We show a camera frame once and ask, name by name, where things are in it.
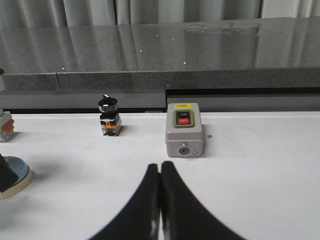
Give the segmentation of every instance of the white curtain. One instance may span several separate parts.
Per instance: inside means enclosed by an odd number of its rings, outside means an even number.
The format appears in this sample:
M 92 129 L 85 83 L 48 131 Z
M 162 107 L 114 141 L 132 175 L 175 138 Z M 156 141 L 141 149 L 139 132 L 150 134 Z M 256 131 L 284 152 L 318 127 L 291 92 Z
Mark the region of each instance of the white curtain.
M 263 0 L 262 18 L 320 16 L 320 0 Z
M 260 0 L 116 0 L 117 24 L 205 22 L 259 17 Z
M 0 0 L 0 28 L 320 16 L 320 0 Z

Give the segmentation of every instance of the yellow warning label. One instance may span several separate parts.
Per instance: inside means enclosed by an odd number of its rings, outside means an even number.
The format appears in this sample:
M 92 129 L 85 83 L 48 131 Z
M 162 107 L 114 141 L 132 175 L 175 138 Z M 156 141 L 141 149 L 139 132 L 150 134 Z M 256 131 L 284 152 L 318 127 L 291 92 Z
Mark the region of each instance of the yellow warning label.
M 192 104 L 176 104 L 175 109 L 192 109 Z

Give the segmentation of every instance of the gray granite countertop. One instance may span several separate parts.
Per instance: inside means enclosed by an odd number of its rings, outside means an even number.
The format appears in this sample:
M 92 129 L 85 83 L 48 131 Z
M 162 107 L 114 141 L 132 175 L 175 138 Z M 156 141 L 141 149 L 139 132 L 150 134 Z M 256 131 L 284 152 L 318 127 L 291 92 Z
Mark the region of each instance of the gray granite countertop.
M 0 29 L 1 92 L 320 87 L 320 17 Z

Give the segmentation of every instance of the white table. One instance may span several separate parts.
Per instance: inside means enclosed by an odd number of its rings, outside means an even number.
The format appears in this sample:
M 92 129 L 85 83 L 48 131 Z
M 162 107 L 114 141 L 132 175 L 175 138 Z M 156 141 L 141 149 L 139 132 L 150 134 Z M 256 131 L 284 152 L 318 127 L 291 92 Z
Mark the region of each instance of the white table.
M 203 113 L 204 155 L 189 159 L 167 156 L 165 113 L 121 117 L 122 132 L 110 137 L 99 114 L 13 115 L 18 134 L 0 153 L 25 160 L 34 179 L 0 200 L 0 239 L 88 239 L 127 203 L 147 165 L 163 161 L 248 240 L 320 239 L 320 112 Z

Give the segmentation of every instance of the push button switch box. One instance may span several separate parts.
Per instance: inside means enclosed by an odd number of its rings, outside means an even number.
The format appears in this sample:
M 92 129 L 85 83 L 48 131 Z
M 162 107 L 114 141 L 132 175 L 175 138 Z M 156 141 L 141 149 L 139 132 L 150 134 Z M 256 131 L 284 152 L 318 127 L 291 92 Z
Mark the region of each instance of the push button switch box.
M 204 133 L 197 103 L 168 105 L 165 144 L 169 157 L 199 157 L 203 153 Z

